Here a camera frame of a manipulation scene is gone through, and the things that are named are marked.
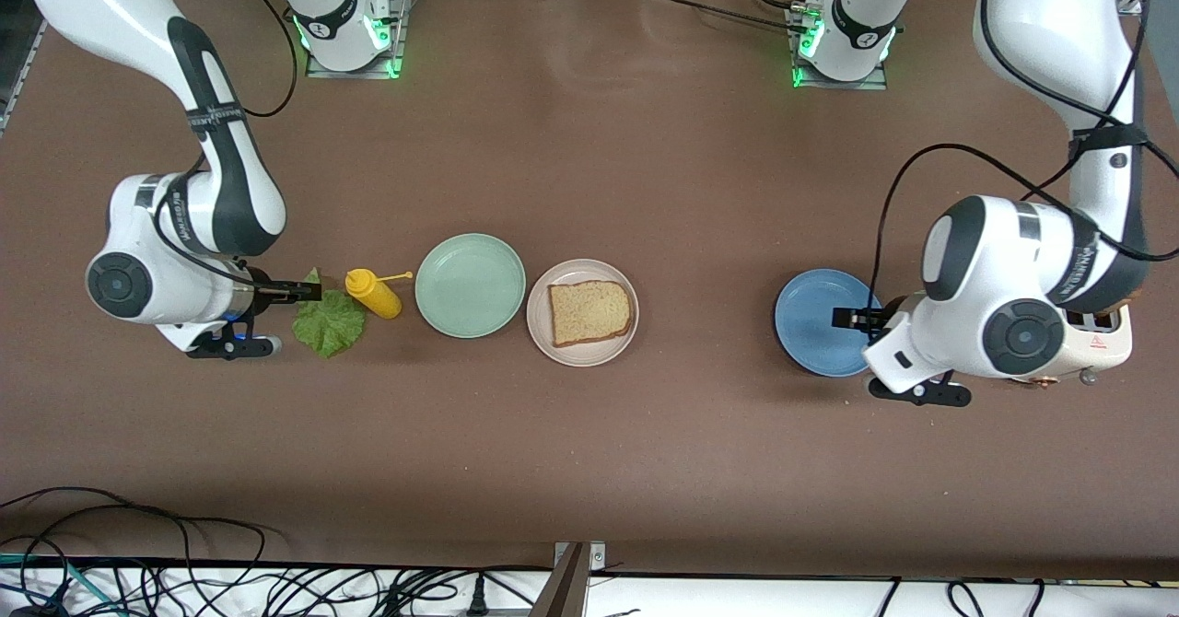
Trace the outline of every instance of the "white floor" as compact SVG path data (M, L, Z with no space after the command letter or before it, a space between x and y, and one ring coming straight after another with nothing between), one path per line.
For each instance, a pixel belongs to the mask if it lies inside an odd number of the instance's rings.
M297 570L290 571L292 576ZM256 582L229 591L217 602L229 617L259 617L266 604L268 591L276 589L271 578L259 578L265 570L257 570L245 578ZM395 571L380 571L382 588ZM239 570L198 569L202 579L233 580ZM335 585L349 572L340 571L316 583L320 591ZM548 573L545 572L496 572L496 578L509 584L528 597L535 597ZM41 569L29 571L28 588L42 593L52 593L61 578L60 570ZM87 571L90 579L100 591L118 596L113 583L113 571ZM124 580L138 588L138 570L123 571ZM189 579L187 571L169 571L169 583L178 584ZM455 582L457 595L448 600L417 602L414 615L457 617L470 604L474 579L472 576ZM18 585L17 570L0 569L0 584ZM638 610L637 617L872 617L880 610L881 600L890 583L887 580L742 580L742 579L665 579L665 578L615 578L591 579L586 605L586 617L618 617ZM1035 596L1032 584L971 584L983 613L990 617L1025 617ZM344 585L334 597L365 596L377 589L370 576ZM205 588L208 595L217 590ZM487 603L492 609L525 609L527 604L507 591L487 583ZM189 615L204 605L190 585L177 592L190 608ZM973 610L964 595L960 603L967 613ZM311 602L310 595L296 597L283 612L297 613ZM67 595L67 608L78 613L86 606L99 603L83 586L72 584ZM0 589L0 613L27 605L24 597ZM361 600L337 605L340 617L367 617L374 600ZM331 617L331 610L321 605L309 615ZM213 617L211 610L203 612ZM889 605L887 617L955 617L946 597L946 584L940 582L904 582ZM1124 586L1048 585L1035 617L1167 617L1179 615L1179 589L1148 589ZM160 617L182 617L179 610L164 602Z

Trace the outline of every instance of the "green leaf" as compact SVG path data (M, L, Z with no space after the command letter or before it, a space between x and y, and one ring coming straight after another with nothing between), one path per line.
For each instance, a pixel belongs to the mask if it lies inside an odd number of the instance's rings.
M320 274L311 270L308 281ZM291 324L295 337L323 359L353 347L364 332L364 307L341 290L324 290L323 300L304 302Z

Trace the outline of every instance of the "white plate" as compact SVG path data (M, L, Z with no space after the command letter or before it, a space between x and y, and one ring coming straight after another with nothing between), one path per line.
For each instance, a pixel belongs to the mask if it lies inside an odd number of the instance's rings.
M617 339L556 348L553 346L553 307L548 302L548 285L572 285L584 281L613 281L620 284L631 297L631 328ZM606 363L626 349L638 326L639 298L634 295L634 288L621 271L601 261L590 258L565 261L542 274L528 295L528 332L532 334L532 340L540 352L565 366L585 367Z

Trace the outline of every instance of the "cable connector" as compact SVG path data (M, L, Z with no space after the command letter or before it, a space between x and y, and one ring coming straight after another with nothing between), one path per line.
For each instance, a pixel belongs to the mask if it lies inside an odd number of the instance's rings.
M487 600L483 598L483 575L475 576L475 592L470 596L470 608L467 609L467 617L483 617L490 612Z

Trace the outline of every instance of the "bread crust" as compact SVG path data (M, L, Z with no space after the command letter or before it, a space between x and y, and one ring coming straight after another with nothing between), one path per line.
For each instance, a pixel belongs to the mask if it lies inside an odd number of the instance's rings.
M553 306L553 289L555 288L574 288L581 285L582 283L613 283L619 288L623 288L623 294L626 295L626 326L619 332L610 334L608 336L600 336L595 339L578 339L577 341L565 341L564 343L556 342L556 315L549 313L549 324L553 327L553 347L554 348L568 348L569 346L580 346L581 343L598 343L600 341L608 341L611 339L618 339L619 336L625 336L631 332L631 326L634 323L634 303L631 301L631 294L626 291L618 281L606 281L604 278L592 278L590 281L579 281L577 283L549 283L548 284L548 310L552 311L556 307Z

